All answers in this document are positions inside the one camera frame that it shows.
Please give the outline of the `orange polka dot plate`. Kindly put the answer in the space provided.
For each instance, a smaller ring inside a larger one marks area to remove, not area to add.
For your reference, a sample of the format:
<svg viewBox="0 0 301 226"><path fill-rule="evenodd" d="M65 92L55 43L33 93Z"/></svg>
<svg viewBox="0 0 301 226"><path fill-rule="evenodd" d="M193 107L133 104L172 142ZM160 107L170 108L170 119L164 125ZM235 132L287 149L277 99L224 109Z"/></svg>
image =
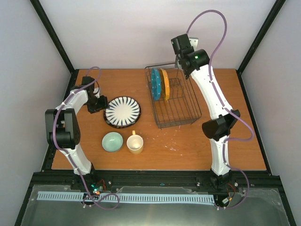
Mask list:
<svg viewBox="0 0 301 226"><path fill-rule="evenodd" d="M170 85L168 75L165 69L160 68L159 70L161 76L161 83L162 83L162 95L165 101L168 101L170 98Z"/></svg>

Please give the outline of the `teal polka dot plate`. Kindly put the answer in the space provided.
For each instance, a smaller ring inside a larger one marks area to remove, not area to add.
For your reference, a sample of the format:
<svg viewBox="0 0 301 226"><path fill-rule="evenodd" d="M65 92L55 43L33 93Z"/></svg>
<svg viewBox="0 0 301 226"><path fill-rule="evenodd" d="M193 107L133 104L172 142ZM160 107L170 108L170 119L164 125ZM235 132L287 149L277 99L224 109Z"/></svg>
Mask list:
<svg viewBox="0 0 301 226"><path fill-rule="evenodd" d="M151 92L154 101L157 101L161 97L162 85L159 70L152 68L151 70Z"/></svg>

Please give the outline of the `dark wire dish rack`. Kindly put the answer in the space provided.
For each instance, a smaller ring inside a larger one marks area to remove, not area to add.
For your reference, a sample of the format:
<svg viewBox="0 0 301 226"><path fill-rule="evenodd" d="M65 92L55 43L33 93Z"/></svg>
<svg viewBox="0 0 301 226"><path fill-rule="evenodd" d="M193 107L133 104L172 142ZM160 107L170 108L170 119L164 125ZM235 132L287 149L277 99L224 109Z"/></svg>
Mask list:
<svg viewBox="0 0 301 226"><path fill-rule="evenodd" d="M158 100L154 99L152 90L151 72L152 69L167 72L170 96L165 100L161 93ZM147 86L150 95L152 113L158 128L168 128L193 124L201 118L202 112L196 92L190 79L186 79L183 71L174 63L149 65L144 68Z"/></svg>

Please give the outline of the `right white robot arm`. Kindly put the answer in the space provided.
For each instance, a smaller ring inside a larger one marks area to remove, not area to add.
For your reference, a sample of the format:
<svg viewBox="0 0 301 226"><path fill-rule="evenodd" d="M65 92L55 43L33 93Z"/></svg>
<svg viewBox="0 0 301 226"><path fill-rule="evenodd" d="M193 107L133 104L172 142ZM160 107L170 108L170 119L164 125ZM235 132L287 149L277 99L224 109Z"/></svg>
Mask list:
<svg viewBox="0 0 301 226"><path fill-rule="evenodd" d="M202 124L204 135L210 140L212 166L210 182L215 190L230 181L228 139L230 130L240 117L228 103L209 64L205 50L195 50L187 34L171 39L178 65L185 77L192 78L207 104L211 119Z"/></svg>

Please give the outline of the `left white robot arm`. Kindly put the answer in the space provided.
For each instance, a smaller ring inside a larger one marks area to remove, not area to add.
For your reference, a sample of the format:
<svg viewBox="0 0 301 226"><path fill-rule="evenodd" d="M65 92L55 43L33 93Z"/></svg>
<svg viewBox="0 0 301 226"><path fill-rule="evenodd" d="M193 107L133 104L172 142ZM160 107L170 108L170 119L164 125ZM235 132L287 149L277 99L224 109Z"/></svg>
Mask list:
<svg viewBox="0 0 301 226"><path fill-rule="evenodd" d="M95 79L90 76L82 78L82 84L75 86L67 98L55 109L45 112L47 141L55 146L69 161L76 175L83 175L82 185L94 189L98 178L91 172L92 163L85 156L80 146L80 129L77 113L86 105L89 113L97 113L108 108L108 99L94 93Z"/></svg>

